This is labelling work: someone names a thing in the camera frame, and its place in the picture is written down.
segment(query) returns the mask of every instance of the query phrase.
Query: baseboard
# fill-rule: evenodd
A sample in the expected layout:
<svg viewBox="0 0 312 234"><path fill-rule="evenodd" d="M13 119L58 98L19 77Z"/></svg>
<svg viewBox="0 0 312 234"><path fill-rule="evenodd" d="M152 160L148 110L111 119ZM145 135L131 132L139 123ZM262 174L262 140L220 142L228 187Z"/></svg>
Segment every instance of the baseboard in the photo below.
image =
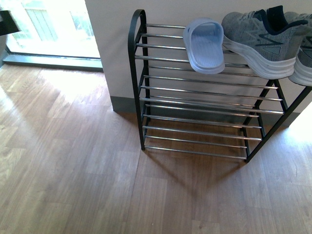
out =
<svg viewBox="0 0 312 234"><path fill-rule="evenodd" d="M4 63L13 65L36 66L45 68L61 68L80 71L103 72L100 59L66 58L33 55L8 55Z"/></svg>
<svg viewBox="0 0 312 234"><path fill-rule="evenodd" d="M135 100L134 98L127 97L113 97L111 96L111 101L113 105L113 110L115 112L128 112L135 113ZM233 117L233 116L221 116L214 115L210 113L194 113L194 112L180 112L178 115L174 110L167 109L154 109L152 111L152 115L160 115L160 116L175 116L180 118L192 118L192 119L200 119L205 120L209 119L210 121L224 121L229 123L243 123L244 117ZM287 120L282 124L284 127L289 127L291 123L300 115L300 113L291 113ZM272 114L262 114L263 122L266 125L274 125L281 115L272 115ZM251 124L257 124L256 118L251 121Z"/></svg>

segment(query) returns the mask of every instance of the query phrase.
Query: white sole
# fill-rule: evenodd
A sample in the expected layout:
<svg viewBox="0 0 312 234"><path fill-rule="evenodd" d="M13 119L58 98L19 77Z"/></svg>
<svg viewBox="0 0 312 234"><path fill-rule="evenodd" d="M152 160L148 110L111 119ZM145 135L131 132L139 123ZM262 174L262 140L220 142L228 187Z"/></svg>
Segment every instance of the white sole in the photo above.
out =
<svg viewBox="0 0 312 234"><path fill-rule="evenodd" d="M296 84L312 86L312 68L303 65L299 58L296 57L294 73L289 77L289 79Z"/></svg>
<svg viewBox="0 0 312 234"><path fill-rule="evenodd" d="M293 74L296 58L283 61L270 61L262 57L253 48L237 43L224 36L223 45L227 49L241 55L248 66L260 77L265 79L281 79Z"/></svg>

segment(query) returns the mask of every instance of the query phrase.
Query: wooden floor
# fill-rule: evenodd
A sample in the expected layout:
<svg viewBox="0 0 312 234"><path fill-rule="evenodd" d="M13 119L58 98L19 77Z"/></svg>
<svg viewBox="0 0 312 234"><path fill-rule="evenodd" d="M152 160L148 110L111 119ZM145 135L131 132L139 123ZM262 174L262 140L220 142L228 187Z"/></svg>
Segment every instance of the wooden floor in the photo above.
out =
<svg viewBox="0 0 312 234"><path fill-rule="evenodd" d="M4 65L0 234L310 234L311 129L248 164L142 152L102 73Z"/></svg>

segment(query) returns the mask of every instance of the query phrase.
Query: slipper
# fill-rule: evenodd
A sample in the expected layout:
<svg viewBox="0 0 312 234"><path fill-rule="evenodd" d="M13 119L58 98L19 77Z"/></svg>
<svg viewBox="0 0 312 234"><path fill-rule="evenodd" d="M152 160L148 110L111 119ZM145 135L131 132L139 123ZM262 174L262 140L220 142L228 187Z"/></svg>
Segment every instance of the slipper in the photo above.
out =
<svg viewBox="0 0 312 234"><path fill-rule="evenodd" d="M183 40L191 67L204 74L224 70L223 28L210 18L197 18L183 31Z"/></svg>

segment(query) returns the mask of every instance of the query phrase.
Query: sneaker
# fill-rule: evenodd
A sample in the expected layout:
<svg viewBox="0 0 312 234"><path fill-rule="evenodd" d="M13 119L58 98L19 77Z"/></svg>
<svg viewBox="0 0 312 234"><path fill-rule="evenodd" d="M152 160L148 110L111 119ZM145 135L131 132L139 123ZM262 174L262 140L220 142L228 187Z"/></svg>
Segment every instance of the sneaker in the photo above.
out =
<svg viewBox="0 0 312 234"><path fill-rule="evenodd" d="M286 12L285 18L288 22L307 20L308 25L312 27L312 14L297 14L295 12ZM297 84L312 86L312 31L303 38L299 53L294 64L294 73L289 79Z"/></svg>
<svg viewBox="0 0 312 234"><path fill-rule="evenodd" d="M253 71L266 79L280 79L294 71L306 20L287 23L283 6L249 13L232 12L222 21L223 45L241 55Z"/></svg>

